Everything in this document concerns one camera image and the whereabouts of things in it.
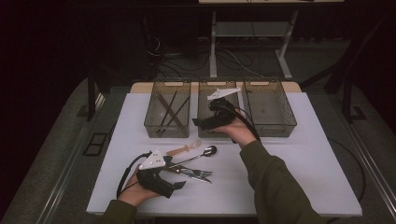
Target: white surface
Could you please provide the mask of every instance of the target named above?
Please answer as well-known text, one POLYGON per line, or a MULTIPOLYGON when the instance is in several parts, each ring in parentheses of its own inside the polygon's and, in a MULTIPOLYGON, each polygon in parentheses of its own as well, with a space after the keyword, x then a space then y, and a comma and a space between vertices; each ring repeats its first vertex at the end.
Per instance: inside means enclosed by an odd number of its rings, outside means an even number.
MULTIPOLYGON (((283 159, 300 183, 313 208, 323 216, 361 216, 359 205, 335 158, 315 111, 305 93, 287 93, 297 126, 289 138, 262 138, 268 151, 283 159)), ((97 178, 87 212, 103 213, 115 199, 117 186, 130 162, 142 153, 159 148, 163 153, 189 145, 198 139, 190 122, 190 138, 150 139, 143 125, 149 105, 148 93, 128 94, 113 133, 101 171, 97 178)), ((191 94, 191 118, 196 118, 198 96, 191 94)), ((163 179, 174 183, 187 180, 183 189, 175 190, 170 199, 150 199, 138 208, 148 216, 254 216, 253 190, 239 156, 239 147, 229 139, 201 139, 197 149, 176 155, 173 162, 201 154, 210 145, 218 153, 186 163, 189 168, 213 171, 213 184, 181 175, 161 172, 163 179)))

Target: white plastic piece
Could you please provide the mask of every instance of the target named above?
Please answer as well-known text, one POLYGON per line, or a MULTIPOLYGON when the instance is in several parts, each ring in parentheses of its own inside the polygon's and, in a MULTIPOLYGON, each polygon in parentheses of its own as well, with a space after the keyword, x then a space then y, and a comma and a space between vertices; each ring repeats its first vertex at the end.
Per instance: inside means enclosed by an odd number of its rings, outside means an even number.
POLYGON ((241 91, 241 88, 237 87, 237 88, 222 89, 222 90, 217 89, 210 96, 207 96, 207 100, 219 99, 221 97, 228 96, 228 95, 233 94, 238 91, 241 91))
POLYGON ((153 151, 151 155, 143 161, 142 164, 139 166, 139 170, 148 170, 152 168, 164 167, 166 164, 165 160, 163 159, 163 154, 159 149, 153 151))

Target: floor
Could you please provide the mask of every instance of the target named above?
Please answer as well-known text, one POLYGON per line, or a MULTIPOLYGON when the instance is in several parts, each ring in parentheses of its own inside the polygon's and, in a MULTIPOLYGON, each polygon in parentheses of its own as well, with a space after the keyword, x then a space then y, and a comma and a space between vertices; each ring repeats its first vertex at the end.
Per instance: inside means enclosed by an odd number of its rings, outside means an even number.
MULTIPOLYGON (((176 50, 170 51, 158 64, 157 76, 193 79, 209 76, 207 39, 200 41, 202 54, 193 59, 181 57, 176 50)), ((345 40, 291 42, 285 57, 292 81, 300 83, 328 68, 343 55, 348 44, 345 40)), ((274 54, 279 46, 280 41, 276 39, 243 39, 238 42, 221 39, 217 44, 218 76, 281 77, 274 54)), ((352 105, 358 106, 366 119, 347 123, 340 112, 342 92, 327 94, 323 90, 326 80, 323 78, 303 91, 307 92, 351 187, 357 197, 361 197, 363 209, 362 217, 328 219, 328 222, 396 223, 394 212, 391 213, 386 204, 384 189, 380 190, 381 186, 388 186, 385 192, 388 190, 389 195, 396 191, 395 135, 358 88, 353 90, 352 105), (373 159, 379 172, 373 172, 367 162, 362 162, 361 158, 367 155, 361 153, 362 148, 373 159), (378 176, 383 176, 383 179, 378 180, 378 176)), ((1 223, 90 223, 95 220, 96 215, 87 214, 85 209, 130 87, 114 87, 111 93, 98 97, 97 112, 89 122, 85 117, 86 88, 84 81, 71 94, 1 223), (102 152, 97 157, 82 155, 95 133, 106 134, 102 152)), ((388 201, 394 202, 394 196, 388 201)), ((258 223, 254 217, 157 217, 136 222, 258 223)))

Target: dark background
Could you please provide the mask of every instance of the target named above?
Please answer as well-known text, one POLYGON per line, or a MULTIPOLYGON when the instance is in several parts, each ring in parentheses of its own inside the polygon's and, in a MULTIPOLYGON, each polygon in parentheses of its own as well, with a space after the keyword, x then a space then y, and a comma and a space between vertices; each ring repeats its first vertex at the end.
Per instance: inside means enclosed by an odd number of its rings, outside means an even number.
MULTIPOLYGON (((294 29, 294 40, 353 41, 362 27, 385 13, 390 2, 349 0, 340 7, 303 8, 294 29)), ((176 47, 192 56, 195 49, 186 46, 191 46, 196 36, 210 35, 206 29, 210 27, 210 11, 179 12, 177 16, 156 13, 150 15, 149 24, 143 23, 147 15, 144 11, 131 13, 122 8, 75 10, 67 1, 0 1, 0 218, 65 101, 91 69, 101 91, 108 91, 112 85, 150 80, 152 67, 145 47, 150 33, 168 39, 169 46, 178 43, 176 47)), ((229 20, 241 17, 252 20, 248 12, 244 16, 236 11, 237 16, 231 18, 229 11, 219 15, 229 20)), ((391 55, 395 52, 396 37, 393 15, 387 18, 354 66, 354 74, 358 85, 395 131, 395 111, 390 109, 395 105, 390 85, 396 77, 391 55)), ((267 17, 277 18, 279 13, 269 10, 267 17)))

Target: hand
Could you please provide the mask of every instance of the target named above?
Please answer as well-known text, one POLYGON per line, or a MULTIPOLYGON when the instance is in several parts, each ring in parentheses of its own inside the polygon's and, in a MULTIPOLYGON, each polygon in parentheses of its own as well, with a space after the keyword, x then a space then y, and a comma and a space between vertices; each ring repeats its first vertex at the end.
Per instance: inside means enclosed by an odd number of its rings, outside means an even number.
POLYGON ((136 173, 139 165, 137 165, 134 170, 134 174, 128 180, 125 185, 124 191, 120 194, 118 198, 120 201, 129 203, 135 207, 144 202, 147 199, 160 196, 160 194, 153 192, 149 189, 143 188, 137 181, 136 173))
POLYGON ((248 129, 247 125, 235 118, 230 124, 217 127, 212 131, 216 133, 226 133, 231 137, 241 148, 256 140, 254 134, 248 129))

